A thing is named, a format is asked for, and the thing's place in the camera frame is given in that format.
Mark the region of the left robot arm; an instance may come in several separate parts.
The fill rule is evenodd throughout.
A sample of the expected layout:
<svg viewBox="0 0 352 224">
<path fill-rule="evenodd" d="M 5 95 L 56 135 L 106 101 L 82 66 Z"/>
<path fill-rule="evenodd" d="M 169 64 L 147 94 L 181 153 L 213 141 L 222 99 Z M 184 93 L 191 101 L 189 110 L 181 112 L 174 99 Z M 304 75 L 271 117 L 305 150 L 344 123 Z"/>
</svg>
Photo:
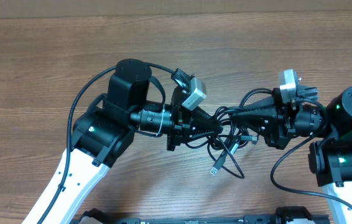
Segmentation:
<svg viewBox="0 0 352 224">
<path fill-rule="evenodd" d="M 25 218 L 26 223 L 69 223 L 95 185 L 132 144 L 134 136 L 165 136 L 166 148 L 222 132 L 200 108 L 204 83 L 181 69 L 171 70 L 176 86 L 170 103 L 147 98 L 150 86 L 164 91 L 152 74 L 153 63 L 124 59 L 106 70 L 108 90 L 79 118 L 68 117 L 67 146 L 48 186 Z"/>
</svg>

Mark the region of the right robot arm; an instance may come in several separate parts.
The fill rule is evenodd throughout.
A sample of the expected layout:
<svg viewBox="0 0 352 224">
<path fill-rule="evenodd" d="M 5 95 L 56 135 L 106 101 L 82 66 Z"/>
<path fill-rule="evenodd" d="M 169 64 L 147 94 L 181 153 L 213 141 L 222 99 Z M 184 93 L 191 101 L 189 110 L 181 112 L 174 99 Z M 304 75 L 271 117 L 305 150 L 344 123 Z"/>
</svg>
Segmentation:
<svg viewBox="0 0 352 224">
<path fill-rule="evenodd" d="M 317 99 L 315 87 L 279 87 L 268 98 L 241 103 L 230 119 L 280 150 L 291 139 L 304 137 L 309 143 L 310 171 L 323 191 L 293 192 L 326 198 L 335 222 L 352 223 L 352 86 L 328 106 Z"/>
</svg>

